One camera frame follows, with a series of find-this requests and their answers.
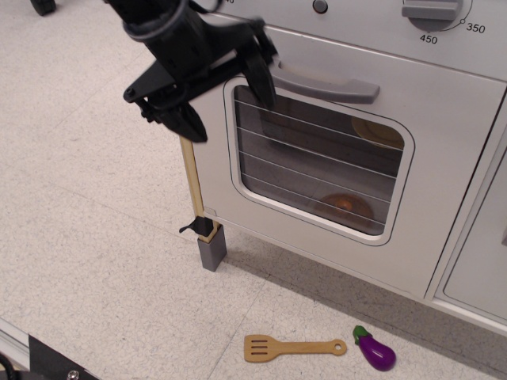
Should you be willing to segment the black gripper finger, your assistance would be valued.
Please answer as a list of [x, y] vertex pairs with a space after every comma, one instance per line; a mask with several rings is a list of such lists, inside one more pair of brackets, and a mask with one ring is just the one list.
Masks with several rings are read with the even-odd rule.
[[237, 50], [241, 72], [255, 97], [267, 108], [276, 103], [276, 91], [269, 65], [277, 55], [275, 48], [242, 47]]
[[143, 97], [141, 115], [149, 123], [163, 124], [167, 129], [194, 143], [205, 143], [208, 135], [204, 124], [187, 101], [173, 97]]

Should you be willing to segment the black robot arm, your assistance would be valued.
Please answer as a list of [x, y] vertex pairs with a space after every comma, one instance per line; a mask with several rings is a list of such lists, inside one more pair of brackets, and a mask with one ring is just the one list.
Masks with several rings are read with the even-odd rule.
[[194, 143], [208, 140], [190, 102], [238, 74], [254, 96], [276, 102], [269, 67], [277, 54], [262, 19], [211, 25], [209, 11], [194, 1], [111, 1], [124, 31], [144, 44], [155, 61], [125, 91], [148, 122], [163, 124]]

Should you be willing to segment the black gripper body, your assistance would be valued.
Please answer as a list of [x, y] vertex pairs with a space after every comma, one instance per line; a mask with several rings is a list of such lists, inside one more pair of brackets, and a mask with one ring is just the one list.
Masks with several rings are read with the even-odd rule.
[[154, 71], [162, 84], [139, 77], [124, 92], [133, 103], [169, 87], [169, 97], [190, 101], [237, 74], [242, 74], [237, 50], [275, 48], [260, 18], [223, 26], [210, 25], [190, 7], [136, 12], [124, 22], [125, 32], [145, 44], [156, 58]]

